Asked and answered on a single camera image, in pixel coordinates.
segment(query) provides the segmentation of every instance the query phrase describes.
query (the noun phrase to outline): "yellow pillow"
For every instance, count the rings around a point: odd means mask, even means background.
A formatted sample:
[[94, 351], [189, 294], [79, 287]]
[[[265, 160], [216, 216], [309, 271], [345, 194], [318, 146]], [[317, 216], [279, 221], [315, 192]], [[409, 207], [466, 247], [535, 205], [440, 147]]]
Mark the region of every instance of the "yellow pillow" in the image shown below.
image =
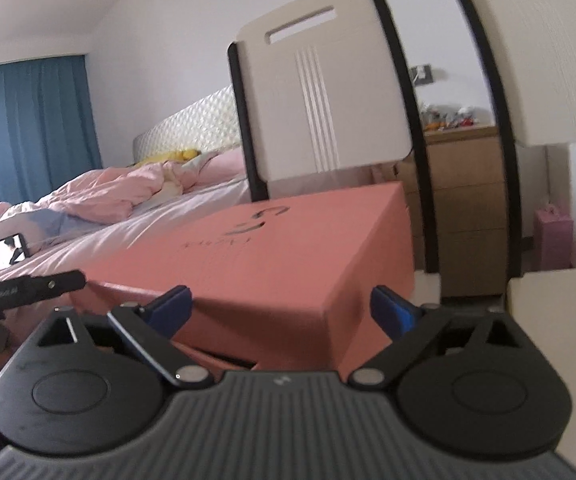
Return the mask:
[[157, 153], [156, 155], [146, 156], [146, 158], [139, 161], [135, 167], [140, 168], [146, 164], [152, 164], [154, 162], [166, 162], [167, 160], [186, 162], [196, 156], [199, 156], [200, 154], [201, 152], [199, 150], [194, 150], [193, 148], [189, 150], [176, 150], [172, 152]]

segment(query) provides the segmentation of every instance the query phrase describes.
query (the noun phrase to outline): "wall socket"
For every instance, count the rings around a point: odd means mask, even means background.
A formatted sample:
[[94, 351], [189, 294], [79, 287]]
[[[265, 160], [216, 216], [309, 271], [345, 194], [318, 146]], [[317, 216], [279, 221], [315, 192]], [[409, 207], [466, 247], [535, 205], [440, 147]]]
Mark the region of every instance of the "wall socket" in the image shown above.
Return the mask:
[[430, 65], [417, 65], [409, 69], [409, 71], [414, 86], [434, 83], [433, 68]]

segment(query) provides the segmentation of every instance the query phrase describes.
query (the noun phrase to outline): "metal pin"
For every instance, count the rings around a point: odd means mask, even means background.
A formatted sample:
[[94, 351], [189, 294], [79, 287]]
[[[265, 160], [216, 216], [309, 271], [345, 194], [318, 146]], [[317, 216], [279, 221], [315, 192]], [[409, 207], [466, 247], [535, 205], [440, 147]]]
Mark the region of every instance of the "metal pin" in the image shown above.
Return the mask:
[[179, 368], [175, 377], [184, 383], [200, 383], [205, 381], [209, 375], [210, 372], [203, 366], [187, 365]]
[[383, 383], [385, 379], [384, 373], [377, 368], [359, 368], [353, 373], [354, 382], [363, 386], [376, 386]]

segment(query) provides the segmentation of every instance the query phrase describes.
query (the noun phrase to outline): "tufted headboard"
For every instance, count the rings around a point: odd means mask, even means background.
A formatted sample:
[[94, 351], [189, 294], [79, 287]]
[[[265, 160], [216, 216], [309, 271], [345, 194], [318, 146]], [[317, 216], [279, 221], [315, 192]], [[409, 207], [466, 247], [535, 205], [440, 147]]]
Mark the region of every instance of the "tufted headboard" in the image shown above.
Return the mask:
[[237, 106], [228, 86], [191, 104], [136, 137], [135, 162], [171, 150], [197, 148], [202, 152], [232, 148], [241, 143]]

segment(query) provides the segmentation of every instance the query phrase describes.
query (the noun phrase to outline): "curtain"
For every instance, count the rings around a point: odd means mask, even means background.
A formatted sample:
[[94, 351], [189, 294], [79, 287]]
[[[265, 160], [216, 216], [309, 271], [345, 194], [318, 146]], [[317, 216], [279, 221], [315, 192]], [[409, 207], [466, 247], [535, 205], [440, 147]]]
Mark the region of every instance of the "curtain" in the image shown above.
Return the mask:
[[0, 65], [0, 202], [101, 168], [83, 56]]

